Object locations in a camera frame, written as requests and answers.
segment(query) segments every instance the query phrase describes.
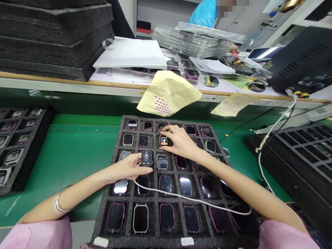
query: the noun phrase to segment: charging cable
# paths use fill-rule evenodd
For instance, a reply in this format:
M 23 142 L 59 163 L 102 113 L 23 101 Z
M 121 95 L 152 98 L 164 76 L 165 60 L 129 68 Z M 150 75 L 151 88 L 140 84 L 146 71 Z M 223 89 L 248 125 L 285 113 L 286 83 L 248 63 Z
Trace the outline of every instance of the charging cable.
M 274 195 L 276 195 L 274 192 L 273 192 L 273 190 L 272 190 L 272 188 L 271 188 L 271 186 L 270 186 L 270 184 L 269 184 L 269 182 L 266 180 L 266 178 L 265 178 L 265 175 L 264 175 L 264 173 L 263 173 L 263 168 L 262 168 L 262 164 L 261 164 L 261 162 L 260 162 L 260 158 L 261 158 L 261 156 L 262 156 L 262 148 L 263 148 L 263 145 L 265 144 L 265 142 L 266 142 L 266 140 L 269 138 L 269 136 L 270 136 L 270 134 L 271 134 L 271 132 L 273 131 L 273 129 L 274 129 L 274 127 L 283 119 L 283 117 L 286 115 L 286 113 L 288 113 L 294 106 L 295 106 L 295 104 L 296 104 L 296 102 L 297 102 L 297 95 L 292 95 L 292 97 L 293 97 L 293 100 L 294 100 L 294 102 L 293 102 L 293 104 L 284 112 L 284 114 L 283 115 L 281 115 L 281 117 L 274 123 L 274 125 L 271 127 L 271 129 L 269 130 L 269 132 L 265 135 L 265 137 L 263 138 L 263 140 L 262 140 L 262 142 L 260 143 L 260 145 L 259 145 L 259 148 L 256 148 L 256 153 L 259 153 L 258 154 L 258 166 L 259 166 L 259 170 L 260 170 L 260 172 L 261 172 L 261 175 L 262 175 L 262 177 L 263 177 L 263 180 L 265 181 L 265 183 L 267 184 L 267 186 L 270 188 L 270 190 L 271 190 L 271 192 L 272 192 L 272 194 L 274 194 Z
M 249 212 L 247 212 L 247 213 L 241 213 L 241 212 L 237 212 L 237 211 L 234 211 L 234 210 L 231 210 L 231 209 L 227 209 L 227 208 L 224 208 L 224 207 L 219 207 L 219 206 L 216 206 L 216 205 L 213 205 L 213 204 L 207 203 L 207 202 L 205 202 L 205 201 L 201 201 L 201 200 L 197 200 L 197 199 L 191 199 L 191 198 L 186 197 L 186 196 L 183 196 L 183 195 L 173 194 L 173 193 L 165 192 L 165 191 L 158 190 L 158 189 L 155 189 L 155 188 L 147 188 L 147 187 L 144 187 L 144 186 L 138 184 L 136 180 L 134 180 L 134 183 L 135 183 L 137 186 L 139 186 L 139 187 L 141 187 L 141 188 L 143 188 L 143 189 L 146 189 L 146 190 L 151 190 L 151 191 L 156 191 L 156 192 L 160 192 L 160 193 L 167 194 L 167 195 L 173 195 L 173 196 L 181 197 L 181 198 L 184 198 L 184 199 L 187 199 L 187 200 L 193 201 L 193 202 L 204 203 L 204 204 L 206 204 L 206 205 L 208 205 L 208 206 L 211 206 L 211 207 L 214 207 L 214 208 L 217 208 L 217 209 L 226 210 L 226 211 L 229 211 L 229 212 L 232 212 L 232 213 L 236 213 L 236 214 L 240 214 L 240 215 L 250 215 L 251 212 L 252 212 L 252 208 L 251 208 L 251 207 L 250 207 Z

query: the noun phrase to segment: sticker sheet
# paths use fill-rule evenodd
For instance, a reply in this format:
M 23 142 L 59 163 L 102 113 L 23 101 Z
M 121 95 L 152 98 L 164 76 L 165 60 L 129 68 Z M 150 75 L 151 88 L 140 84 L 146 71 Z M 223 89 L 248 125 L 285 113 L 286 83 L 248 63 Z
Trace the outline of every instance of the sticker sheet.
M 238 112 L 241 111 L 244 107 L 257 101 L 261 100 L 248 94 L 234 93 L 227 99 L 224 99 L 219 105 L 217 105 L 211 114 L 223 117 L 236 117 Z
M 201 92 L 181 76 L 171 71 L 158 71 L 137 109 L 169 117 L 201 97 Z

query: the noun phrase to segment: person's right hand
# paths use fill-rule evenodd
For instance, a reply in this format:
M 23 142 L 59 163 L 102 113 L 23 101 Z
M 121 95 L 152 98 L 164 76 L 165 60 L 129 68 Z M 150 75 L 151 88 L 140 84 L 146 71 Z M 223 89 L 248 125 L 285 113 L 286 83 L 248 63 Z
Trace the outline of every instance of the person's right hand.
M 167 136 L 173 141 L 173 146 L 162 146 L 160 149 L 177 154 L 179 156 L 195 161 L 202 149 L 197 147 L 186 131 L 179 126 L 166 126 L 160 134 Z

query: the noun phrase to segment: pink sleeve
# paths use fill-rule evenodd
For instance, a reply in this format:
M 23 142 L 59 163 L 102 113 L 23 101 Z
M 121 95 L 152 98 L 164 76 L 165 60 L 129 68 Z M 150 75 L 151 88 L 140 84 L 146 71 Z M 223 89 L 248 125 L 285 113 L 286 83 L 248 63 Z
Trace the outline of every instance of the pink sleeve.
M 287 224 L 268 220 L 260 226 L 259 249 L 319 249 L 312 238 Z
M 56 221 L 16 224 L 0 249 L 72 249 L 72 230 L 68 216 Z

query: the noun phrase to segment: white paper stack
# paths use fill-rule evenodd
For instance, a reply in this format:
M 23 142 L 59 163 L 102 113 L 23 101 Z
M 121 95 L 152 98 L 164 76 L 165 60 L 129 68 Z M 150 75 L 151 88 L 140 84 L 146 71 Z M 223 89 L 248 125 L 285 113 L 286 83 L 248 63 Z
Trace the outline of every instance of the white paper stack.
M 129 39 L 111 44 L 94 68 L 145 67 L 166 69 L 166 58 L 155 40 Z
M 234 74 L 235 69 L 222 64 L 218 60 L 196 59 L 189 57 L 195 66 L 203 72 L 210 74 Z

